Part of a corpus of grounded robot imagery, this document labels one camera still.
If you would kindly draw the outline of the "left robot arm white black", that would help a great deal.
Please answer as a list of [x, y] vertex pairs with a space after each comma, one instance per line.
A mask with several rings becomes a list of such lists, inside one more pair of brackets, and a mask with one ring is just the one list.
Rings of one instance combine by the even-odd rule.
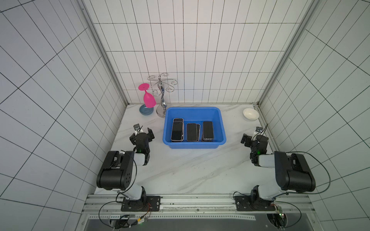
[[150, 160], [149, 143], [155, 139], [152, 129], [144, 133], [136, 124], [135, 132], [130, 136], [134, 145], [132, 151], [109, 151], [99, 170], [96, 179], [98, 188], [117, 191], [123, 199], [116, 201], [122, 204], [123, 211], [146, 210], [149, 202], [144, 187], [136, 184], [139, 166], [146, 166]]

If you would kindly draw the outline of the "black phone stack top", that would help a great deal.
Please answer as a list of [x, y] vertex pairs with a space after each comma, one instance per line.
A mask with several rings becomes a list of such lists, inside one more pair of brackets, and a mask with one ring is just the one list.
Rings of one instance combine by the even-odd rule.
[[197, 141], [197, 129], [195, 123], [187, 124], [187, 141], [188, 142]]

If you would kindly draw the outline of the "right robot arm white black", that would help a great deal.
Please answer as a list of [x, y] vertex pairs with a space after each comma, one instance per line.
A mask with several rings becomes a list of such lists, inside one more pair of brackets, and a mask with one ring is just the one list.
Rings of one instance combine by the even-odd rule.
[[252, 210], [272, 211], [273, 199], [287, 193], [312, 192], [316, 188], [315, 178], [303, 154], [287, 154], [275, 151], [267, 153], [268, 138], [256, 135], [255, 139], [244, 134], [241, 143], [251, 149], [250, 160], [257, 167], [272, 168], [274, 178], [263, 185], [256, 185], [249, 195], [242, 198], [243, 207]]

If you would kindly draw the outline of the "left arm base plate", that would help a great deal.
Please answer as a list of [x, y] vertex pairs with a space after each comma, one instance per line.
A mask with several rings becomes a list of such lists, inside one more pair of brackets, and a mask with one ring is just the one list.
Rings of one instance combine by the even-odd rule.
[[157, 212], [160, 210], [161, 196], [144, 196], [139, 200], [125, 200], [122, 212]]

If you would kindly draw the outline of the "black phone removed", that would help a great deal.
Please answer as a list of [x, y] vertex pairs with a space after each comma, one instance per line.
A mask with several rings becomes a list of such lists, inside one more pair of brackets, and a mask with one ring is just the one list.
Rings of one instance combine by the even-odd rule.
[[173, 122], [184, 122], [184, 119], [183, 118], [174, 118], [173, 119]]
[[172, 123], [172, 142], [181, 142], [183, 141], [184, 136], [184, 123], [182, 122], [173, 122]]

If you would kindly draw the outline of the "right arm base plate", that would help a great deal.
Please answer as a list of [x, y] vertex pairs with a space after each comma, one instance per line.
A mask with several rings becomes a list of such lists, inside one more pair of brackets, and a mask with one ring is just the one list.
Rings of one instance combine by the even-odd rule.
[[237, 211], [275, 211], [272, 201], [264, 200], [259, 197], [252, 199], [250, 195], [234, 196]]

